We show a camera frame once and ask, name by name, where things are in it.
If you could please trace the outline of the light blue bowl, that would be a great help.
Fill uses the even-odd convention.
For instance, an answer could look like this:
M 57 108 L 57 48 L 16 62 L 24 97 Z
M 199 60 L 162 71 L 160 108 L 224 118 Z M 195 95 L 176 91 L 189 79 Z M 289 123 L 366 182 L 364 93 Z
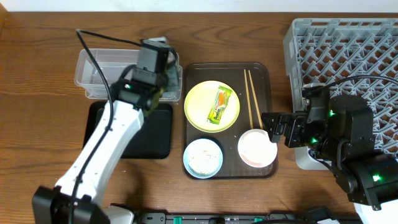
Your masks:
M 183 152 L 183 165 L 192 177 L 208 179 L 216 175 L 223 165 L 222 150 L 210 139 L 194 140 Z

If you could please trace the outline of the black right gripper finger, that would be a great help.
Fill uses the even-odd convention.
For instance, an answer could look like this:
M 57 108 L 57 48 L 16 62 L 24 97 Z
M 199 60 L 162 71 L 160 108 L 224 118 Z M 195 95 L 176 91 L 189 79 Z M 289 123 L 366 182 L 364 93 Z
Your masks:
M 269 139 L 273 143 L 278 143 L 283 134 L 284 134 L 284 127 L 270 128 L 268 131 Z
M 281 113 L 267 112 L 261 114 L 264 129 L 274 129 L 279 124 Z

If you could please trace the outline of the green pandan cake wrapper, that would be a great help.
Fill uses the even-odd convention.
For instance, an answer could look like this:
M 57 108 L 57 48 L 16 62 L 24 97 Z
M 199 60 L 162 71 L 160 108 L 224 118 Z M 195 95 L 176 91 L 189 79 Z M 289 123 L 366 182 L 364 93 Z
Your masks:
M 215 102 L 208 114 L 207 121 L 212 124 L 219 124 L 221 117 L 228 105 L 228 100 L 232 90 L 224 86 L 219 86 L 215 97 Z

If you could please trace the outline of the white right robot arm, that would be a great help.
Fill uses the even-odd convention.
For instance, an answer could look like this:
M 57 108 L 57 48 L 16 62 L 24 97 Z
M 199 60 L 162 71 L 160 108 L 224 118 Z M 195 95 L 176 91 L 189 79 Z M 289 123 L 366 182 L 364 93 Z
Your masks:
M 347 193 L 350 202 L 381 205 L 397 199 L 397 161 L 374 148 L 373 112 L 355 95 L 310 95 L 305 111 L 263 113 L 271 142 L 285 136 L 289 148 L 307 146 L 315 152 Z

